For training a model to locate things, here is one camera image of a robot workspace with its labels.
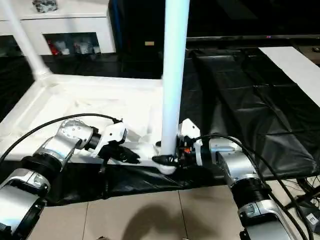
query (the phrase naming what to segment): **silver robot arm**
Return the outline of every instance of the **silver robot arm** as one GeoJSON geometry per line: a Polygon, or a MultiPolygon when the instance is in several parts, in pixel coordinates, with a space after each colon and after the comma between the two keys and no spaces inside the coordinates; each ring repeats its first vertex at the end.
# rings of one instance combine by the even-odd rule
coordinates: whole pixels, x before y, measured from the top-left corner
{"type": "MultiPolygon", "coordinates": [[[[116,134],[108,137],[113,145],[123,143],[127,135],[122,122],[110,126],[114,129],[115,125],[118,125],[116,134]]],[[[14,170],[0,184],[0,240],[27,239],[46,205],[44,197],[53,180],[75,149],[94,150],[101,145],[102,138],[98,129],[80,120],[68,119],[32,156],[24,157],[22,168],[14,170]]]]}
{"type": "Polygon", "coordinates": [[[244,231],[241,240],[296,240],[282,211],[269,197],[250,159],[234,142],[209,140],[212,164],[224,171],[244,231]]]}
{"type": "Polygon", "coordinates": [[[178,137],[182,147],[179,160],[209,171],[214,166],[223,170],[244,227],[240,239],[296,240],[281,209],[269,196],[270,187],[263,184],[242,148],[222,137],[211,138],[208,144],[203,144],[201,139],[192,141],[199,136],[200,129],[189,119],[179,125],[178,137]]]}

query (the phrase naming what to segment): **beige floor tile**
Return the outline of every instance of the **beige floor tile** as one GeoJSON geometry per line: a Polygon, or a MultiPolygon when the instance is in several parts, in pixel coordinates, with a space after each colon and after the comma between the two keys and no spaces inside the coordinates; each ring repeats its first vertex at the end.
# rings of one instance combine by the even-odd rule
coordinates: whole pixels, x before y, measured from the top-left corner
{"type": "Polygon", "coordinates": [[[90,202],[83,240],[181,240],[186,231],[177,191],[90,202]]]}
{"type": "Polygon", "coordinates": [[[239,240],[242,226],[227,186],[179,191],[190,240],[239,240]]]}
{"type": "Polygon", "coordinates": [[[87,202],[46,207],[28,240],[82,240],[87,202]]]}

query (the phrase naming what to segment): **wire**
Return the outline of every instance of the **wire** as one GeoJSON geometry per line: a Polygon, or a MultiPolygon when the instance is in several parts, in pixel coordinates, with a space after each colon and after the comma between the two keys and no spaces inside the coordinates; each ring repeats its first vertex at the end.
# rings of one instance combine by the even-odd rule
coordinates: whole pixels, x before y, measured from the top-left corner
{"type": "Polygon", "coordinates": [[[24,139],[26,139],[27,137],[29,137],[31,134],[34,134],[36,131],[48,126],[48,125],[51,125],[51,124],[54,124],[54,123],[57,123],[57,122],[60,122],[62,120],[67,120],[67,119],[71,119],[71,118],[77,118],[77,117],[82,117],[82,116],[95,116],[95,117],[101,117],[101,118],[105,118],[105,119],[111,119],[113,121],[113,123],[120,123],[121,121],[114,118],[114,117],[111,117],[111,116],[108,116],[108,115],[104,115],[104,114],[99,114],[99,113],[79,113],[79,114],[73,114],[73,115],[69,115],[69,116],[63,116],[63,117],[60,117],[60,118],[57,118],[57,119],[54,119],[54,120],[51,120],[51,121],[48,121],[40,126],[37,126],[36,128],[32,129],[31,131],[27,132],[25,135],[23,135],[22,137],[20,137],[17,141],[15,141],[4,153],[3,155],[0,157],[0,165],[4,162],[5,158],[7,157],[7,155],[12,151],[12,149],[14,149],[19,143],[21,143],[24,139]]]}
{"type": "MultiPolygon", "coordinates": [[[[234,139],[233,137],[224,135],[224,134],[220,134],[220,133],[210,133],[210,134],[206,134],[203,136],[199,136],[193,139],[194,142],[196,142],[197,140],[200,139],[204,139],[204,138],[224,138],[224,139],[228,139],[230,141],[232,141],[233,143],[237,144],[240,148],[242,148],[242,150],[244,150],[247,153],[247,157],[251,160],[252,164],[255,166],[255,169],[259,175],[259,177],[261,178],[261,181],[264,184],[266,183],[266,180],[264,178],[264,176],[261,174],[260,169],[256,163],[256,161],[254,161],[253,157],[250,155],[250,153],[254,154],[255,156],[257,156],[259,159],[262,160],[262,162],[266,165],[266,167],[269,169],[269,171],[272,173],[272,175],[274,176],[274,178],[278,181],[278,183],[281,185],[282,189],[285,191],[285,193],[288,195],[288,197],[290,198],[291,202],[293,203],[293,205],[296,208],[296,211],[299,213],[301,220],[303,222],[303,224],[306,227],[306,230],[308,232],[308,238],[309,240],[314,240],[314,235],[313,232],[308,224],[308,220],[306,218],[306,216],[303,214],[299,204],[297,203],[297,201],[295,200],[295,198],[292,196],[292,194],[290,193],[290,191],[287,189],[287,187],[285,186],[285,184],[281,181],[280,177],[278,176],[278,174],[274,171],[274,169],[270,166],[270,164],[267,162],[267,160],[265,160],[260,154],[258,154],[254,149],[252,149],[249,146],[245,146],[243,145],[241,142],[239,142],[238,140],[234,139]]],[[[288,218],[292,221],[292,223],[294,224],[294,226],[296,227],[296,229],[299,231],[301,237],[304,240],[307,240],[307,237],[304,233],[304,231],[301,229],[301,227],[299,226],[299,224],[297,223],[297,221],[293,218],[293,216],[285,209],[285,207],[280,203],[280,201],[271,193],[270,194],[271,198],[279,205],[279,207],[281,208],[282,211],[284,211],[284,213],[288,216],[288,218]]]]}
{"type": "Polygon", "coordinates": [[[301,189],[298,189],[298,188],[295,188],[295,187],[293,187],[293,186],[289,186],[289,185],[285,185],[287,188],[291,188],[291,189],[294,189],[294,190],[296,190],[296,191],[300,191],[300,192],[305,192],[305,191],[303,191],[303,190],[301,190],[301,189]]]}

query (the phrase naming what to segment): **black plastic sheet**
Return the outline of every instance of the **black plastic sheet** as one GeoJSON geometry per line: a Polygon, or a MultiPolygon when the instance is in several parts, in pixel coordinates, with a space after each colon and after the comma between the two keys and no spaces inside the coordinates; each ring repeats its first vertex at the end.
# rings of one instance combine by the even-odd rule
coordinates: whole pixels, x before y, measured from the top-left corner
{"type": "MultiPolygon", "coordinates": [[[[135,78],[159,78],[162,74],[159,59],[135,60],[114,54],[49,57],[46,63],[59,74],[135,78]]],[[[11,72],[17,73],[22,74],[19,65],[11,72]]],[[[186,118],[199,126],[202,134],[220,132],[238,138],[262,154],[282,178],[319,173],[320,109],[257,49],[188,52],[180,121],[186,118]]],[[[263,174],[273,179],[261,162],[259,165],[263,174]]],[[[0,181],[17,167],[18,162],[6,161],[0,181]]],[[[52,185],[48,204],[224,184],[218,168],[178,169],[165,176],[155,168],[118,165],[108,165],[101,174],[100,167],[69,163],[52,185]]]]}

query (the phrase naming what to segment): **white pole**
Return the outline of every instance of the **white pole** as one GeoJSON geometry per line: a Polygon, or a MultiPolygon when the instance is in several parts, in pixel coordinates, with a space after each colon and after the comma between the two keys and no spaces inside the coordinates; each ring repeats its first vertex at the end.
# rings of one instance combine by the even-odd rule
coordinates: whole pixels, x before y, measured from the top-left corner
{"type": "Polygon", "coordinates": [[[180,114],[190,0],[165,1],[161,155],[174,155],[180,114]]]}
{"type": "Polygon", "coordinates": [[[26,56],[29,65],[31,66],[33,75],[36,77],[36,79],[38,79],[51,74],[49,68],[45,65],[42,58],[36,53],[26,32],[21,26],[20,20],[17,18],[17,15],[11,4],[11,0],[0,0],[0,2],[2,3],[3,12],[6,14],[6,17],[11,24],[14,39],[18,43],[23,54],[26,56]]]}

